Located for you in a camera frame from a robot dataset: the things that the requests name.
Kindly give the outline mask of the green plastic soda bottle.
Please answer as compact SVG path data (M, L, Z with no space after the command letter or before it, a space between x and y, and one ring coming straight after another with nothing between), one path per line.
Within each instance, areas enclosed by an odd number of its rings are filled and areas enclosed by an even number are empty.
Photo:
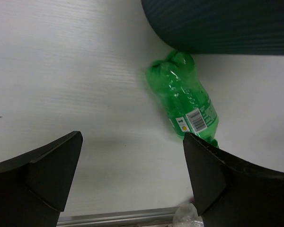
M145 76L180 138L190 132L218 146L219 118L190 54L174 50L165 59L154 61Z

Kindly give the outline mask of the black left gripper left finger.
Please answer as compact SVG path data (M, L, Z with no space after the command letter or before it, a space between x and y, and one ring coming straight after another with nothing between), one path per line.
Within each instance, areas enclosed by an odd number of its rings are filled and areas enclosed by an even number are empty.
M64 211L82 147L73 131L0 162L0 227L54 227Z

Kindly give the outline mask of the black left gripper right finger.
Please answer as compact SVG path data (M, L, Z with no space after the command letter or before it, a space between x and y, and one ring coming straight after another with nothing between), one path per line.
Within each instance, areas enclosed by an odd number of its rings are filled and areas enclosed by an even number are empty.
M197 213L206 227L284 227L284 173L187 133L183 140Z

